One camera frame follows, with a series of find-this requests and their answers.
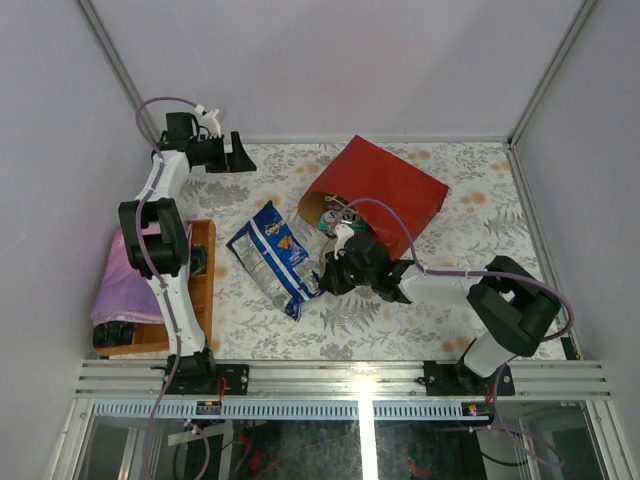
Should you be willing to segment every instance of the wooden tray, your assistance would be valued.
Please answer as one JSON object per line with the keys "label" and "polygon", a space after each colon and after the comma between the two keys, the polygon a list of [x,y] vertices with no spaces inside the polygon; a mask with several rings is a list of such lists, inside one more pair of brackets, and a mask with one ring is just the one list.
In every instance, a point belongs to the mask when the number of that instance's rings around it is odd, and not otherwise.
{"label": "wooden tray", "polygon": [[[216,227],[211,220],[193,220],[191,243],[207,246],[207,271],[189,278],[189,295],[200,328],[204,331],[209,345],[212,345],[213,327],[213,268],[215,264]],[[164,324],[141,323],[133,335],[131,345],[96,348],[100,355],[125,355],[129,353],[161,352],[169,350],[169,337]]]}

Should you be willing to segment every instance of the snack bag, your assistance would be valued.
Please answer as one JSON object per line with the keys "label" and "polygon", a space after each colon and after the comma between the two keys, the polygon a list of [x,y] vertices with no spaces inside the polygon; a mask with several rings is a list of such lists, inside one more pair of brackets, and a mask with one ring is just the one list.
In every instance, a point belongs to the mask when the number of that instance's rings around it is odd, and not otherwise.
{"label": "snack bag", "polygon": [[307,251],[273,202],[250,219],[227,247],[273,304],[295,321],[300,320],[300,306],[322,293]]}

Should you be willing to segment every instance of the red paper bag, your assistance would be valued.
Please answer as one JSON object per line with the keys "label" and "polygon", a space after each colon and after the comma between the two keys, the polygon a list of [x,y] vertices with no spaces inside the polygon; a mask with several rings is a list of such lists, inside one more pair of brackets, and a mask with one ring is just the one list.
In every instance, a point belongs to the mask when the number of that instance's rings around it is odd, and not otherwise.
{"label": "red paper bag", "polygon": [[[298,214],[317,226],[327,210],[327,195],[348,201],[371,197],[389,205],[417,238],[440,211],[448,191],[449,187],[435,178],[356,136],[302,196]],[[389,248],[391,258],[401,257],[409,248],[409,240],[397,220],[372,202],[359,203],[355,208],[377,240]]]}

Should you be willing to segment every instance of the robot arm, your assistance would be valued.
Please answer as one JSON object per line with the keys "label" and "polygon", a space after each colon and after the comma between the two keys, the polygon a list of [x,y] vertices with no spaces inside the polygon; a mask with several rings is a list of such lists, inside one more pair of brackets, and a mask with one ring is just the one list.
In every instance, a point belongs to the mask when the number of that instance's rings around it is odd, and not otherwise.
{"label": "robot arm", "polygon": [[[204,166],[208,173],[256,170],[238,132],[231,132],[232,151],[225,153],[218,110],[207,112],[200,105],[195,110],[196,115],[183,112],[166,115],[167,130],[157,144],[162,157],[153,155],[151,174],[144,188],[134,201],[123,202],[118,208],[129,263],[147,279],[162,312],[171,352],[167,370],[174,361],[180,362],[173,383],[183,389],[185,385],[208,388],[215,378],[215,362],[193,311],[188,290],[189,241],[174,198],[196,165]],[[207,130],[207,135],[200,135],[201,127]],[[136,210],[141,201],[144,205],[137,220]],[[150,224],[157,224],[159,233],[144,232]],[[142,254],[139,228],[159,278],[153,275]],[[178,342],[180,358],[176,359]]]}
{"label": "robot arm", "polygon": [[[500,278],[425,275],[411,260],[389,258],[387,248],[366,234],[339,225],[334,252],[326,255],[320,287],[342,295],[357,285],[370,286],[382,299],[400,303],[448,303],[471,307],[487,327],[458,363],[461,383],[486,382],[514,356],[530,357],[560,311],[545,290]],[[531,275],[509,257],[496,257],[486,269]]]}

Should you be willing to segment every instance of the floral tablecloth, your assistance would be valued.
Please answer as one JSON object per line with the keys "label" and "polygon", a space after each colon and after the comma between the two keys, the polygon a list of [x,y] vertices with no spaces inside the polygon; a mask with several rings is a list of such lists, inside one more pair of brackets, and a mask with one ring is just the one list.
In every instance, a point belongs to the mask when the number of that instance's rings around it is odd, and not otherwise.
{"label": "floral tablecloth", "polygon": [[[441,212],[416,241],[423,263],[483,267],[509,255],[539,277],[522,208],[500,143],[381,144],[451,187]],[[249,145],[257,172],[192,172],[178,207],[186,219],[217,227],[213,351],[218,359],[455,359],[484,329],[471,309],[442,304],[391,304],[358,287],[303,306],[294,322],[253,283],[226,242],[272,200],[314,260],[326,237],[296,215],[298,200],[343,144]],[[167,353],[133,357],[166,357]],[[564,358],[559,342],[537,358]]]}

